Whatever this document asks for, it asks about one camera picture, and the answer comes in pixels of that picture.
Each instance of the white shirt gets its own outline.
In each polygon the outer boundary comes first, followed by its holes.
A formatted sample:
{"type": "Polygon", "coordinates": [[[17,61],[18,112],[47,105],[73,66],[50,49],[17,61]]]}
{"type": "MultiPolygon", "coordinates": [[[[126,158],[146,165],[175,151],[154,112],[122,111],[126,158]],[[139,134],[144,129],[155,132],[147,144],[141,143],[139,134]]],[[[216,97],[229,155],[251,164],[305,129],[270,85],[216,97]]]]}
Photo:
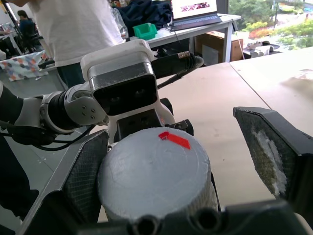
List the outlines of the white shirt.
{"type": "Polygon", "coordinates": [[[29,7],[57,67],[123,42],[107,0],[31,0],[29,7]]]}

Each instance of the wooden table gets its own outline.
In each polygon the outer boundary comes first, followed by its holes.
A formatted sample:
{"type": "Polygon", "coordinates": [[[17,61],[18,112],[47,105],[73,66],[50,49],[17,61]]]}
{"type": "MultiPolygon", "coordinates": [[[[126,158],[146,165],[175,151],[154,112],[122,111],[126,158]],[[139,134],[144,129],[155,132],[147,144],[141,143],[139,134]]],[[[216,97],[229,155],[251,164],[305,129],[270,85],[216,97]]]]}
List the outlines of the wooden table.
{"type": "Polygon", "coordinates": [[[189,119],[195,138],[206,149],[223,206],[274,197],[257,175],[232,110],[268,108],[228,63],[198,69],[159,90],[174,108],[176,121],[189,119]]]}
{"type": "Polygon", "coordinates": [[[313,47],[231,62],[244,81],[292,125],[313,136],[313,47]],[[307,70],[308,79],[298,79],[307,70]]]}

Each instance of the table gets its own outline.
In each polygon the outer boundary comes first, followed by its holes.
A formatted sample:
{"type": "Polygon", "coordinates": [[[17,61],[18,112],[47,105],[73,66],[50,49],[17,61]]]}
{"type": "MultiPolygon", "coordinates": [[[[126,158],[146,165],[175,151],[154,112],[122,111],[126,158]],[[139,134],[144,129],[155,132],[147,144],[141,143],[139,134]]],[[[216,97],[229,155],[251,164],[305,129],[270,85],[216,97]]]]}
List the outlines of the table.
{"type": "Polygon", "coordinates": [[[11,40],[11,43],[12,43],[13,47],[18,51],[19,55],[22,55],[22,52],[21,52],[19,46],[16,44],[16,42],[15,42],[15,40],[14,40],[14,34],[15,34],[15,31],[12,31],[12,32],[10,32],[10,33],[7,34],[7,35],[0,36],[0,39],[1,39],[1,38],[9,37],[10,40],[11,40]]]}
{"type": "Polygon", "coordinates": [[[313,136],[313,80],[295,78],[306,70],[313,79],[312,55],[310,47],[230,64],[268,106],[313,136]]]}
{"type": "Polygon", "coordinates": [[[206,149],[221,205],[274,198],[260,180],[232,110],[268,108],[228,63],[198,69],[159,90],[174,108],[176,121],[190,119],[195,138],[206,149]]]}
{"type": "Polygon", "coordinates": [[[196,27],[196,28],[190,28],[185,30],[180,30],[175,32],[171,32],[166,28],[162,28],[157,32],[157,35],[155,38],[148,40],[150,47],[159,47],[168,43],[173,43],[177,41],[177,38],[179,40],[190,38],[190,52],[194,52],[194,37],[208,33],[211,31],[216,31],[220,29],[225,29],[225,39],[224,39],[224,53],[223,53],[223,62],[229,62],[230,61],[230,52],[231,52],[231,35],[233,33],[233,22],[236,22],[237,20],[241,19],[241,16],[235,16],[235,15],[224,15],[219,14],[219,16],[222,19],[222,22],[210,24],[206,26],[196,27]]]}

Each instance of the laptop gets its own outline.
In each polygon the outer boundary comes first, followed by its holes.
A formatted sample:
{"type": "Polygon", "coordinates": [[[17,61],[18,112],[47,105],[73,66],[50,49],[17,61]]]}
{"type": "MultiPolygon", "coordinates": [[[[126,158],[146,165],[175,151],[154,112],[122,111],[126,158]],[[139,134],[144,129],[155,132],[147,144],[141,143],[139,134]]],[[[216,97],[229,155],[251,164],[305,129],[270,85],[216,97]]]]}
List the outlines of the laptop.
{"type": "Polygon", "coordinates": [[[217,15],[217,0],[171,0],[172,31],[222,22],[217,15]]]}

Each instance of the seated person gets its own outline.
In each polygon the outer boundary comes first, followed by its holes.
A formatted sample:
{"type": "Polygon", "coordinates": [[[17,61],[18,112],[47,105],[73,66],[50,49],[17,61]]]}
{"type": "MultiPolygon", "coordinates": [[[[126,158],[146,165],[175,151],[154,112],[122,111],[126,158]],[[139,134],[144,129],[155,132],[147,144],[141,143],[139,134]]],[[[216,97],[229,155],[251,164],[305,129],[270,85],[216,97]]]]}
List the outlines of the seated person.
{"type": "Polygon", "coordinates": [[[34,24],[32,20],[28,17],[25,11],[18,11],[18,16],[20,17],[20,31],[23,35],[25,35],[27,26],[30,24],[34,24]]]}

